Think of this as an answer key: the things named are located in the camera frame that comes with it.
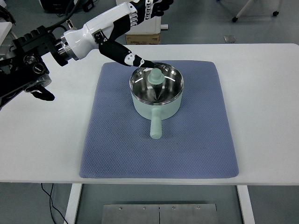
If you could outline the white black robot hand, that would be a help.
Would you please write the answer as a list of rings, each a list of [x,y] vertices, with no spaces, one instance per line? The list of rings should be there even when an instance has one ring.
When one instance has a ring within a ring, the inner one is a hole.
[[[107,58],[125,65],[154,68],[153,62],[132,53],[116,41],[132,27],[154,17],[163,16],[173,4],[171,0],[133,0],[121,3],[91,19],[81,29],[69,30],[61,38],[67,59],[80,60],[93,49]]]

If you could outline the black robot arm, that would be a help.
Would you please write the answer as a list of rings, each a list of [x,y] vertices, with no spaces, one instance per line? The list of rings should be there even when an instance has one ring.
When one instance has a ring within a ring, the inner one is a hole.
[[[12,41],[12,49],[0,62],[0,106],[4,107],[21,92],[32,94],[44,101],[53,101],[55,96],[46,87],[51,83],[49,70],[42,56],[51,53],[60,66],[68,63],[72,56],[67,52],[68,44],[56,39],[53,31],[69,20],[80,5],[79,0],[70,2],[65,17],[49,27],[40,26],[30,33]]]

